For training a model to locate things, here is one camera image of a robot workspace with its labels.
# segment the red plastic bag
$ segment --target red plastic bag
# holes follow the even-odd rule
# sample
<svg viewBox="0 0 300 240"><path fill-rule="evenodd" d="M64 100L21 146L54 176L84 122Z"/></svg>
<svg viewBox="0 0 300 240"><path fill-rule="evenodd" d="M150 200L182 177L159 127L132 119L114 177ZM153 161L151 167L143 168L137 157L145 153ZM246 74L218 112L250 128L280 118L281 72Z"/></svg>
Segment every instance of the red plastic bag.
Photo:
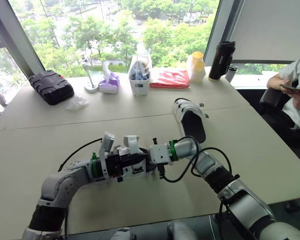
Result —
<svg viewBox="0 0 300 240"><path fill-rule="evenodd" d="M174 67L153 68L150 87L185 89L189 87L187 70Z"/></svg>

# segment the tissue box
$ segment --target tissue box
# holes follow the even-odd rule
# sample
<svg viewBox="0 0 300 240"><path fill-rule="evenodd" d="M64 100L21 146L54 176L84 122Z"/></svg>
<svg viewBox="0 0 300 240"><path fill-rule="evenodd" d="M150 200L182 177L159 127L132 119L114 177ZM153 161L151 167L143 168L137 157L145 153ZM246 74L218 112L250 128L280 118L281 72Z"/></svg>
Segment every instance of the tissue box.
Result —
<svg viewBox="0 0 300 240"><path fill-rule="evenodd" d="M103 79L99 82L99 92L105 94L118 94L119 81L119 76L111 72L109 81L106 81L106 78L103 77Z"/></svg>

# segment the table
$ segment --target table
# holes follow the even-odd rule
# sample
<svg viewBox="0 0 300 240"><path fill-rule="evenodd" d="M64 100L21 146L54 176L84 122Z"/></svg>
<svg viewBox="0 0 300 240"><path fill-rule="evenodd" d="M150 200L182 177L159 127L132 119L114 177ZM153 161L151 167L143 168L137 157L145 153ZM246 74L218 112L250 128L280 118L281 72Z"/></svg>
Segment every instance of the table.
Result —
<svg viewBox="0 0 300 240"><path fill-rule="evenodd" d="M202 84L193 83L188 89L150 88L147 96L138 97L132 95L127 74L120 75L120 79L119 94L112 95L87 93L83 87L86 77L69 78L75 94L89 101L87 107L73 112L66 110L70 99L48 105L27 84L0 116L0 130L166 115L173 113L176 98L204 103L205 110L249 105L225 78L212 82L206 76Z"/></svg>
<svg viewBox="0 0 300 240"><path fill-rule="evenodd" d="M211 109L204 120L206 142L229 157L233 172L266 203L300 198L300 161L250 106ZM77 147L101 137L104 131L140 136L140 147L152 138L159 143L181 137L173 114L88 123L0 130L0 240L21 237L40 197L44 179ZM72 159L89 158L96 146ZM218 152L211 153L225 164ZM185 160L166 168L174 179ZM218 211L216 194L204 180L186 174L178 183L156 175L109 185L91 184L74 196L69 212L69 233L104 230Z"/></svg>

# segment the black thermos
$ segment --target black thermos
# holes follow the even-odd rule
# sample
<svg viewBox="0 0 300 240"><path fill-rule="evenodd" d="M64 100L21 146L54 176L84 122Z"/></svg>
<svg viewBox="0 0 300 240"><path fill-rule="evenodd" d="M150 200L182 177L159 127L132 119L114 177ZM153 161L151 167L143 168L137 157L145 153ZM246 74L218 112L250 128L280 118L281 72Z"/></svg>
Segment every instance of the black thermos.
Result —
<svg viewBox="0 0 300 240"><path fill-rule="evenodd" d="M236 50L235 41L221 41L216 47L213 64L209 73L209 78L218 80L227 73L228 67L232 61L232 54Z"/></svg>

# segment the white shirt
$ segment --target white shirt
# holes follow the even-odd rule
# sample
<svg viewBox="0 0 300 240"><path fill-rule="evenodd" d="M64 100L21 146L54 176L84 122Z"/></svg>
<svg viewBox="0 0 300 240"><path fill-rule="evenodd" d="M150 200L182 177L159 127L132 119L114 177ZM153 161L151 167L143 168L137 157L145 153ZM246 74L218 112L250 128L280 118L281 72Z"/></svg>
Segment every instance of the white shirt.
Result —
<svg viewBox="0 0 300 240"><path fill-rule="evenodd" d="M285 66L279 70L279 75L282 79L289 78L293 82L298 81L298 88L300 88L300 59ZM293 98L291 98L284 106L284 111L289 117L300 127L300 110L293 105Z"/></svg>

